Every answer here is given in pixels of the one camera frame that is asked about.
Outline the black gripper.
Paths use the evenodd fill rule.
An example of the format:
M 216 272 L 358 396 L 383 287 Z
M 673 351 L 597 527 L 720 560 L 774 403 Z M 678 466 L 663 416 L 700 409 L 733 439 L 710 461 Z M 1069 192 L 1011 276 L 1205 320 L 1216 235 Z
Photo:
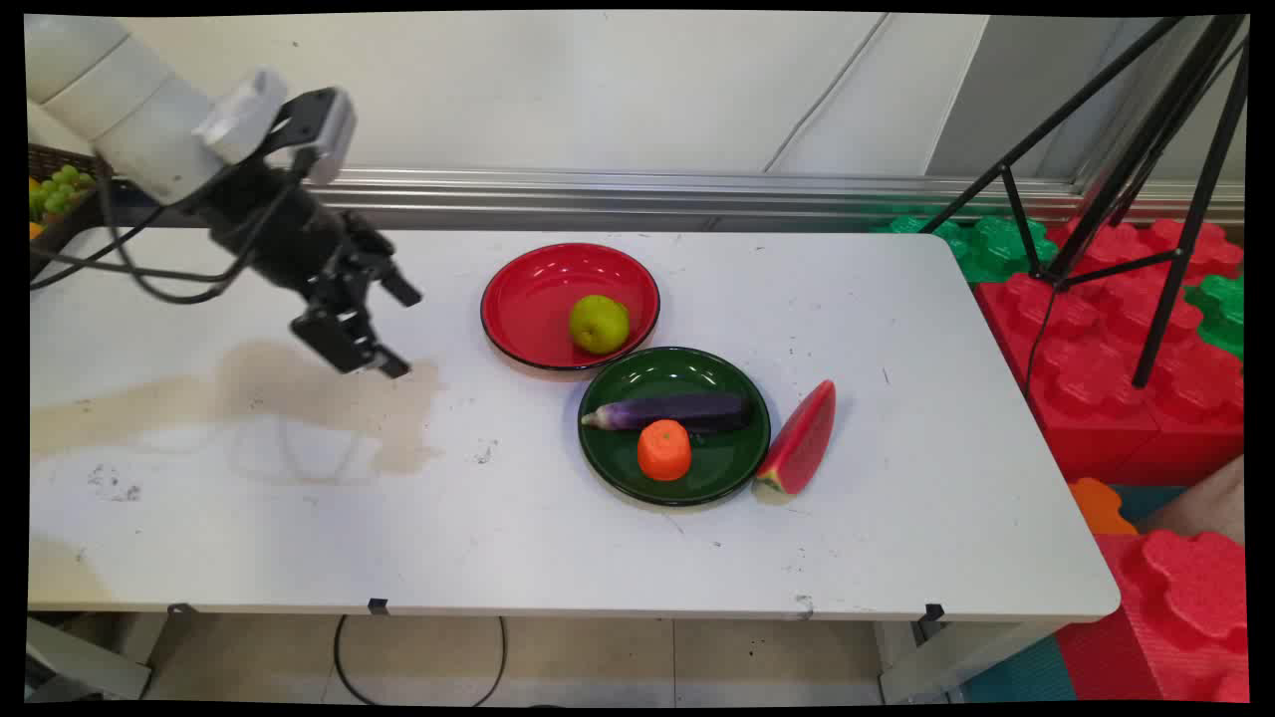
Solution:
M 199 194 L 199 217 L 210 240 L 270 283 L 303 296 L 289 323 L 296 339 L 338 373 L 377 370 L 388 379 L 411 364 L 377 337 L 368 309 L 379 283 L 402 306 L 422 295 L 394 262 L 394 245 L 363 216 L 334 211 L 303 188 L 312 163 L 273 168 L 245 162 L 227 168 Z

